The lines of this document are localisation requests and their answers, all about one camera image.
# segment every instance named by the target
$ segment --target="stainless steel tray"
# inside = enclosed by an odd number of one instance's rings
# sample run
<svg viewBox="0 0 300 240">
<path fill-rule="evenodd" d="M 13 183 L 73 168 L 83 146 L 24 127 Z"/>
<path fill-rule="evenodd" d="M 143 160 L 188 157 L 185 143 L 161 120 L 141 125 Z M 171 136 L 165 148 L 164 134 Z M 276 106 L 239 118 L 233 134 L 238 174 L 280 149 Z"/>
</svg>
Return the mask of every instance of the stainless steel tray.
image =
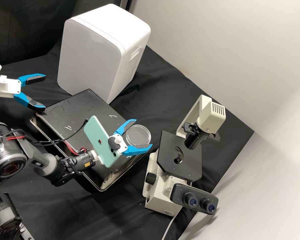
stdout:
<svg viewBox="0 0 300 240">
<path fill-rule="evenodd" d="M 126 121 L 92 90 L 87 89 L 47 107 L 42 114 L 35 113 L 30 122 L 48 140 L 65 139 L 73 131 L 79 129 L 84 120 L 92 115 L 97 116 L 109 135 L 113 134 Z M 83 129 L 68 139 L 67 143 L 77 152 L 81 147 L 93 149 Z M 54 145 L 53 148 L 56 148 L 64 157 L 71 154 L 65 144 Z M 97 162 L 94 167 L 87 169 L 83 175 L 97 190 L 104 191 L 142 156 L 121 155 L 110 168 L 106 168 Z"/>
</svg>

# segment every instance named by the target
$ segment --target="black fabric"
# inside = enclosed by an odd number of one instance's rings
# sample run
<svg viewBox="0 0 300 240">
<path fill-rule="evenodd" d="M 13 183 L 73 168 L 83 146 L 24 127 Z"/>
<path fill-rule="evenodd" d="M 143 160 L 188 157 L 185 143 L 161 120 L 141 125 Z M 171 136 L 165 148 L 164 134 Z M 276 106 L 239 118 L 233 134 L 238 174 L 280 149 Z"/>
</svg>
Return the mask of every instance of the black fabric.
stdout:
<svg viewBox="0 0 300 240">
<path fill-rule="evenodd" d="M 0 0 L 0 64 L 46 54 L 76 0 Z"/>
<path fill-rule="evenodd" d="M 26 86 L 24 92 L 45 105 L 56 103 L 69 96 L 56 81 L 59 51 L 56 47 L 45 56 L 5 65 L 2 74 L 9 78 L 46 74 L 44 82 Z M 200 94 L 204 92 L 147 47 L 133 81 L 110 105 L 124 118 L 136 118 L 149 128 L 153 152 L 161 131 L 175 132 Z M 219 131 L 221 141 L 206 140 L 203 144 L 203 177 L 193 184 L 209 192 L 253 133 L 229 111 L 226 114 Z M 0 98 L 0 121 L 37 136 L 29 123 L 32 115 L 33 111 L 15 100 Z M 30 167 L 2 188 L 10 193 L 36 240 L 161 239 L 171 217 L 144 208 L 142 188 L 148 155 L 105 192 L 89 194 L 75 180 L 54 187 Z M 166 239 L 177 239 L 193 215 L 182 209 Z"/>
</svg>

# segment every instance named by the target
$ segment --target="clear petri dish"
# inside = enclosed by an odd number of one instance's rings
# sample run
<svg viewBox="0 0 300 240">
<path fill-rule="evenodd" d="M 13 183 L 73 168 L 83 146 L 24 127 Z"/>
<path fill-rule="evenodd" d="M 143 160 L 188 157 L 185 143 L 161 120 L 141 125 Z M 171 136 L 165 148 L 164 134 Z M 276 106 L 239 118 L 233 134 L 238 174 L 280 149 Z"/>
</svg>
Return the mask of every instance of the clear petri dish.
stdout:
<svg viewBox="0 0 300 240">
<path fill-rule="evenodd" d="M 140 124 L 132 125 L 126 133 L 127 143 L 131 146 L 143 146 L 150 143 L 150 131 Z"/>
</svg>

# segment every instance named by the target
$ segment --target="microscope focus knob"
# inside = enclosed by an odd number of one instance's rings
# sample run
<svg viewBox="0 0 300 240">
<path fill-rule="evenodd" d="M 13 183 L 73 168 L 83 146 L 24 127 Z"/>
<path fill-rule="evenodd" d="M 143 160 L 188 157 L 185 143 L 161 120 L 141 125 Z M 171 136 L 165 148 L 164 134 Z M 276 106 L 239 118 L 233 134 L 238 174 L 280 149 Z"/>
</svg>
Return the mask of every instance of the microscope focus knob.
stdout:
<svg viewBox="0 0 300 240">
<path fill-rule="evenodd" d="M 156 182 L 156 179 L 157 179 L 157 175 L 155 175 L 154 173 L 148 172 L 146 175 L 145 182 L 153 185 Z"/>
</svg>

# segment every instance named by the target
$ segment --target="white container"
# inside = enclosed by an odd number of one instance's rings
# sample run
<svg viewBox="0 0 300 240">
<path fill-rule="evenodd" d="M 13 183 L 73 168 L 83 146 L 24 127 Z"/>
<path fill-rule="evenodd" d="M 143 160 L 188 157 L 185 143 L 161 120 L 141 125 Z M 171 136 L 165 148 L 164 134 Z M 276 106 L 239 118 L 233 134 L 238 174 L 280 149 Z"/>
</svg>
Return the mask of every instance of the white container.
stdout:
<svg viewBox="0 0 300 240">
<path fill-rule="evenodd" d="M 132 80 L 150 32 L 148 24 L 114 4 L 68 19 L 59 86 L 72 95 L 90 88 L 110 103 Z"/>
</svg>

